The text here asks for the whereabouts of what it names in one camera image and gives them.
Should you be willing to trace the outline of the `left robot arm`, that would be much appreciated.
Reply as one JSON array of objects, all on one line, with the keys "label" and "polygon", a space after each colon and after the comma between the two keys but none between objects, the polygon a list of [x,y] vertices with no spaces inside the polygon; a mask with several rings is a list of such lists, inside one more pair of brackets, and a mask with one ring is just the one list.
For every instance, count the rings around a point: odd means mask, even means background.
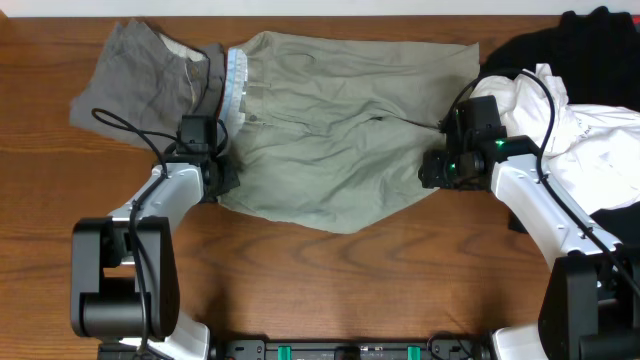
[{"label": "left robot arm", "polygon": [[71,326],[100,359],[213,359],[209,328],[185,314],[172,235],[189,210],[239,184],[224,123],[185,115],[165,150],[154,132],[99,108],[99,122],[138,135],[156,155],[150,177],[121,207],[73,228]]}]

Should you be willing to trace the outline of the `white t-shirt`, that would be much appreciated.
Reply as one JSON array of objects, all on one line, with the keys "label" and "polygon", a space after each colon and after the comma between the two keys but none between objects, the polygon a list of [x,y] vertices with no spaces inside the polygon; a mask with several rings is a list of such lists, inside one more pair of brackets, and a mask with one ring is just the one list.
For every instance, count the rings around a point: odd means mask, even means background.
[{"label": "white t-shirt", "polygon": [[507,134],[537,145],[555,114],[545,164],[585,212],[638,203],[639,113],[599,102],[571,105],[562,78],[547,64],[538,64],[535,76],[540,83],[522,74],[490,76],[471,95],[494,96]]}]

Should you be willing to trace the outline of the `khaki green shorts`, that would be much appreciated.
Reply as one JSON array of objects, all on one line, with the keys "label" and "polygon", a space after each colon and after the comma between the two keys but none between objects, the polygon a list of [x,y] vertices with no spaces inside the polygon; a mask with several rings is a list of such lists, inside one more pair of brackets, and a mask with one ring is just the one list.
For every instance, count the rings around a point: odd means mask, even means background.
[{"label": "khaki green shorts", "polygon": [[231,48],[221,118],[239,184],[221,204],[339,234],[415,204],[422,156],[479,61],[477,45],[270,31]]}]

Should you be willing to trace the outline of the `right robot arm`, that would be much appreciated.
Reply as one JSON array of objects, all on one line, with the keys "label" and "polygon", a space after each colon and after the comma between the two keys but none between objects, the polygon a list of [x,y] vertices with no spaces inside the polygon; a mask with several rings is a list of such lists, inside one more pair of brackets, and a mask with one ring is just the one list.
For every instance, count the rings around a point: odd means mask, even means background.
[{"label": "right robot arm", "polygon": [[495,331],[476,359],[636,359],[639,250],[596,224],[538,165],[527,136],[510,137],[492,96],[453,106],[443,150],[425,153],[425,188],[488,191],[504,203],[547,262],[538,319]]}]

